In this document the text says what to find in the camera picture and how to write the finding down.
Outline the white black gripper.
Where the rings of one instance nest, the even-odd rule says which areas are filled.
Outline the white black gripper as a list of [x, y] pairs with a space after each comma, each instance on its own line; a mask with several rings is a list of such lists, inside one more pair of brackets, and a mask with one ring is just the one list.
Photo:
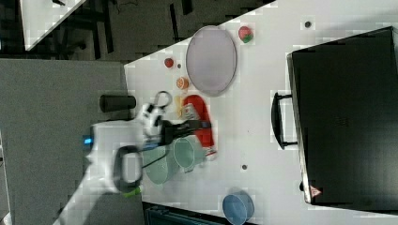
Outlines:
[[192, 135], [196, 130], [211, 128], [211, 123], [201, 120], [187, 120], [181, 124], [173, 125], [164, 119], [163, 107], [153, 103], [145, 103], [137, 115], [143, 126], [146, 144], [168, 145], [174, 138]]

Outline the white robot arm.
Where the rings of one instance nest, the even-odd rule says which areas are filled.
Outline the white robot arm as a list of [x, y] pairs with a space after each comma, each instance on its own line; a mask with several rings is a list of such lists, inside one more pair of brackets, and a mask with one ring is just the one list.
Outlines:
[[102, 195], [127, 194], [141, 185], [143, 170], [151, 165], [143, 162], [144, 152], [211, 127], [205, 119], [173, 123], [164, 115], [163, 105], [146, 103], [131, 120], [93, 125], [89, 166], [53, 225], [84, 225]]

